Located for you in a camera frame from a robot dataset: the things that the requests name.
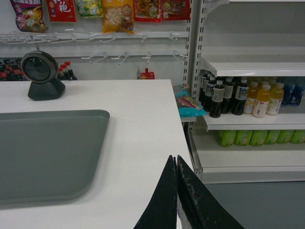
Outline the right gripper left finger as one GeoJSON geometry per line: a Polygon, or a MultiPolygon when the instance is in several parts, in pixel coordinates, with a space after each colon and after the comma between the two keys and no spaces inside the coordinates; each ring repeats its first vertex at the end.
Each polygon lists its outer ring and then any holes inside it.
{"type": "Polygon", "coordinates": [[[136,229],[175,229],[177,225],[177,165],[170,155],[153,195],[134,226],[136,229]]]}

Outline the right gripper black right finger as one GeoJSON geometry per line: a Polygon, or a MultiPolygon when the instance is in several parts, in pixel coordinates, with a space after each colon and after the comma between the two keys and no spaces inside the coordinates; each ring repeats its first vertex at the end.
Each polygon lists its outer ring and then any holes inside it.
{"type": "Polygon", "coordinates": [[[186,221],[193,229],[242,229],[216,200],[185,160],[177,157],[178,196],[186,221]]]}

